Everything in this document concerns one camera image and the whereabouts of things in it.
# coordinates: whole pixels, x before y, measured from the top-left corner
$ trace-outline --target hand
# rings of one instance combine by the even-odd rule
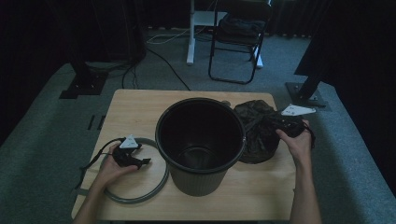
[[[303,120],[309,127],[309,121]],[[276,130],[279,137],[288,145],[291,156],[294,158],[296,165],[311,164],[311,133],[304,130],[295,138],[288,137],[286,133],[281,130]]]
[[[95,181],[99,182],[103,187],[107,187],[109,184],[111,184],[113,181],[115,181],[118,177],[122,175],[126,175],[128,173],[131,173],[133,171],[137,170],[137,166],[132,165],[132,166],[126,166],[126,167],[119,167],[119,165],[114,161],[113,156],[110,154],[113,153],[114,149],[118,146],[119,144],[113,145],[110,147],[108,153],[109,155],[107,156],[106,160],[104,161],[98,176],[96,177]]]

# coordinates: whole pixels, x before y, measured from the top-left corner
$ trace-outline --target black bucket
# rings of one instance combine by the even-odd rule
[[[191,196],[216,190],[246,142],[231,108],[207,98],[171,105],[157,123],[155,139],[175,185]]]

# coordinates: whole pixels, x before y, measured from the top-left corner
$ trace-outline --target gray carpet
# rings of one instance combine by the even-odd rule
[[[264,68],[246,86],[209,79],[208,42],[197,41],[192,66],[186,65],[187,38],[148,47],[172,64],[192,91],[269,92],[277,108],[283,108],[291,103],[285,82],[306,79],[293,73],[308,44],[305,38],[266,38],[262,48]],[[114,63],[90,65],[109,68]],[[249,73],[240,72],[246,69],[221,72],[224,67],[229,64],[219,63],[220,75],[242,77]],[[76,193],[71,189],[79,179],[78,167],[89,162],[101,117],[114,91],[121,88],[126,68],[110,72],[101,95],[79,96],[76,100],[59,99],[74,77],[70,64],[53,75],[0,149],[0,223],[72,221]],[[132,72],[128,73],[126,89],[186,90],[169,66],[151,52],[132,71],[136,80]],[[334,88],[321,83],[318,90],[331,111],[305,117],[317,135],[314,176],[324,223],[396,223],[396,200]]]

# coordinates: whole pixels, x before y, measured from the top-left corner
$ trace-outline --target bucket rim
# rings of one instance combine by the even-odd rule
[[[236,153],[236,155],[229,161],[224,163],[223,165],[219,166],[219,167],[215,167],[215,168],[211,168],[211,169],[204,169],[204,170],[200,170],[200,169],[193,169],[190,167],[186,167],[183,166],[181,164],[179,164],[178,162],[175,162],[170,156],[168,156],[164,150],[163,147],[161,146],[161,137],[159,136],[159,131],[161,129],[161,126],[163,124],[163,120],[166,118],[166,116],[169,114],[169,112],[171,112],[173,109],[175,109],[176,107],[179,107],[181,105],[184,104],[189,104],[189,103],[210,103],[212,105],[216,105],[222,109],[224,109],[224,111],[226,111],[227,113],[229,113],[230,115],[232,115],[233,119],[236,121],[238,129],[240,130],[240,133],[242,134],[241,137],[241,143],[240,146],[238,146],[240,148],[239,152]],[[238,118],[238,116],[235,114],[235,112],[226,104],[224,104],[223,102],[220,102],[218,100],[214,100],[211,98],[205,98],[205,97],[192,97],[192,98],[188,98],[188,99],[184,99],[181,101],[178,101],[172,105],[170,105],[165,111],[163,111],[163,113],[161,114],[160,118],[158,119],[157,122],[157,127],[156,127],[156,131],[155,131],[155,141],[157,143],[158,149],[160,151],[160,154],[163,156],[163,158],[165,159],[165,161],[173,166],[175,166],[176,168],[184,171],[184,172],[188,172],[191,174],[197,174],[197,175],[210,175],[210,174],[215,174],[215,173],[220,173],[220,172],[224,172],[226,170],[228,170],[230,167],[232,167],[234,164],[236,164],[239,159],[241,158],[246,142],[247,142],[247,138],[246,138],[246,132],[245,132],[245,127],[242,124],[242,121],[240,120],[240,118]]]

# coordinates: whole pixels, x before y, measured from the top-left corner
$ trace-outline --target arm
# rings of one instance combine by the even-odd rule
[[[109,149],[109,153],[113,153],[116,146],[112,146]],[[93,180],[88,195],[79,208],[73,223],[96,223],[97,210],[102,201],[105,188],[121,175],[131,173],[135,170],[137,170],[136,166],[119,167],[113,157],[108,156],[97,177]]]
[[[312,176],[311,134],[304,131],[299,136],[290,138],[281,130],[276,130],[276,132],[288,145],[296,165],[296,184],[290,223],[321,223],[318,198]]]

